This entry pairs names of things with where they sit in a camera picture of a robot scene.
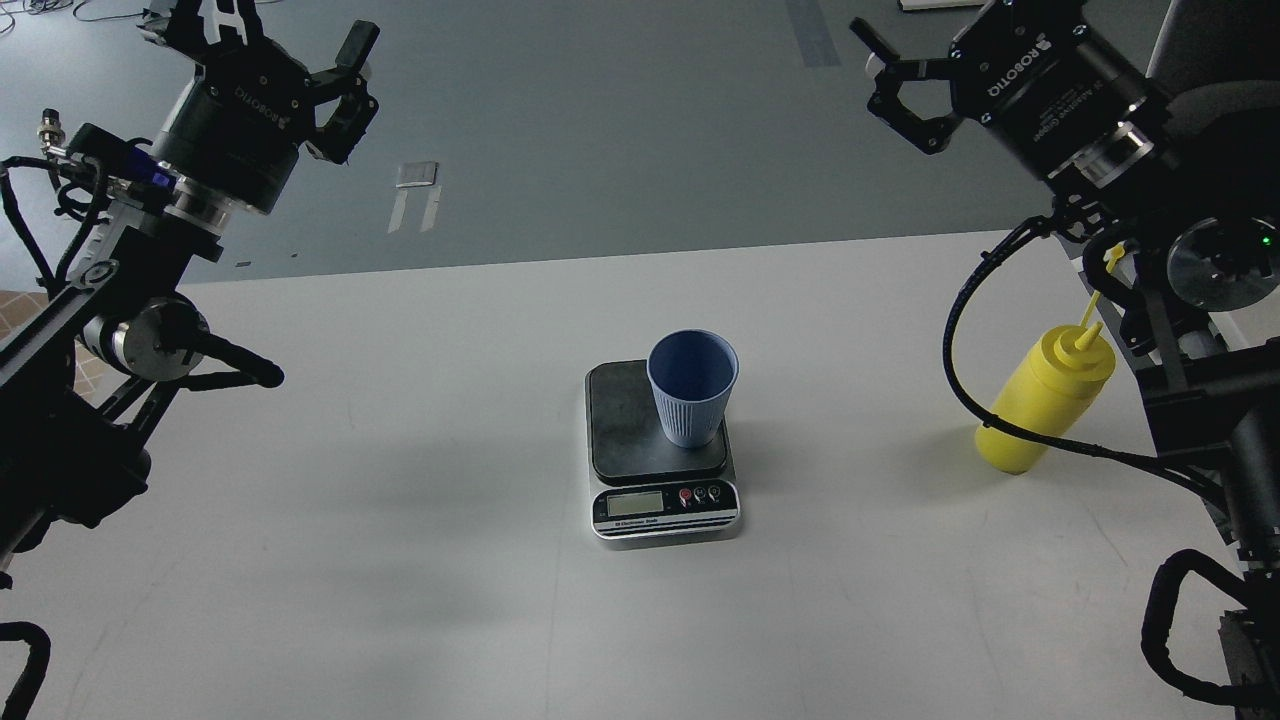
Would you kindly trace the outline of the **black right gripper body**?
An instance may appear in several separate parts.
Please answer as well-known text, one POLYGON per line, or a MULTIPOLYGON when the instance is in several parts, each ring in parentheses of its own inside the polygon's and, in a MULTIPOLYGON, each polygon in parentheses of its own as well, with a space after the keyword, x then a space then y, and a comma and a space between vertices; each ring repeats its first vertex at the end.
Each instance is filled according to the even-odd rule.
POLYGON ((1169 145, 1169 99, 1083 1, 988 1, 950 46, 954 110, 1055 191, 1117 190, 1169 145))

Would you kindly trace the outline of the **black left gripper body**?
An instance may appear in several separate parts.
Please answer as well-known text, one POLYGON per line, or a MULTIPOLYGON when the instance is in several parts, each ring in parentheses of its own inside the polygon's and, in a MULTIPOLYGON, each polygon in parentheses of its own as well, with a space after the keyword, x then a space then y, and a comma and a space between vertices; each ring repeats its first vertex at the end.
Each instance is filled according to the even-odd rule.
POLYGON ((206 56, 155 138, 154 158, 261 215, 270 214, 314 128, 308 72, 282 50, 206 56))

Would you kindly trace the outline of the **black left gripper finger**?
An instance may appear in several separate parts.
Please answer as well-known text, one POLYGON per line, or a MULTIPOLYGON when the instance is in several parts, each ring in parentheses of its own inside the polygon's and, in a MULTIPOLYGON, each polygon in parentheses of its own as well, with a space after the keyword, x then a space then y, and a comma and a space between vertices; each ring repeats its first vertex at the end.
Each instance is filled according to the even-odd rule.
POLYGON ((138 29, 206 70, 266 70, 273 46, 262 31, 256 1, 151 1, 138 29))
POLYGON ((334 67, 305 78, 301 132, 314 158, 347 163, 378 114, 379 102, 369 92, 364 68, 379 35, 371 20, 355 20, 334 67))

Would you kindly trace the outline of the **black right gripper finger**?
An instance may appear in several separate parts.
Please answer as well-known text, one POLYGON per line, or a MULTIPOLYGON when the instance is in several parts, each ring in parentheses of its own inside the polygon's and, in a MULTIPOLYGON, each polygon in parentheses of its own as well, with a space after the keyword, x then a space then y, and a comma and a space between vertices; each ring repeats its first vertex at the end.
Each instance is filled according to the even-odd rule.
POLYGON ((963 117, 950 111, 922 118, 902 102, 900 94, 902 86, 911 82, 954 82, 961 74, 963 59, 904 59, 860 17, 851 20, 850 31, 870 50, 869 72, 874 90, 867 101, 868 111, 925 155, 945 151, 963 117))

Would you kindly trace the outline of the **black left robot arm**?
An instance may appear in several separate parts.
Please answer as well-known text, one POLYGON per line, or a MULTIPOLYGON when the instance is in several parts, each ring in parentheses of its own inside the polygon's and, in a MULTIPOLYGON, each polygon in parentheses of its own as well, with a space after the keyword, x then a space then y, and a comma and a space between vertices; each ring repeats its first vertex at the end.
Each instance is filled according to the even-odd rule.
POLYGON ((3 211, 47 305, 3 342, 3 564, 49 528, 86 528, 148 487, 146 445, 183 391, 284 380, 273 361, 210 329, 178 287, 221 256, 237 211, 268 215, 302 151, 344 164, 378 114, 357 19, 332 68, 311 72, 264 32, 255 3, 154 1, 140 31, 195 74, 155 140, 54 109, 36 158, 3 160, 3 211))

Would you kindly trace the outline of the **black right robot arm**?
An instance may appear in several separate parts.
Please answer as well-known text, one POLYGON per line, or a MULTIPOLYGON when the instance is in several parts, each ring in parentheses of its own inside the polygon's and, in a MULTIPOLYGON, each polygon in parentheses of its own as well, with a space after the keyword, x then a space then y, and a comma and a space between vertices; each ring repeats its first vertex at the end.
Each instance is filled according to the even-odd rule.
POLYGON ((868 108, 927 154, 963 120, 992 133, 1053 195, 961 287, 943 372, 986 429, 1162 477, 1201 497, 1233 571, 1202 552, 1156 571, 1140 629, 1152 671, 1239 719, 1277 716, 1277 341, 1230 348, 1213 314, 1277 291, 1277 4, 1174 1, 1147 70, 1082 1, 987 1, 941 58, 906 59, 872 26, 868 108), (982 407, 954 366, 980 283, 1033 238, 1079 247, 1085 283, 1134 373, 1151 456, 1034 430, 982 407))

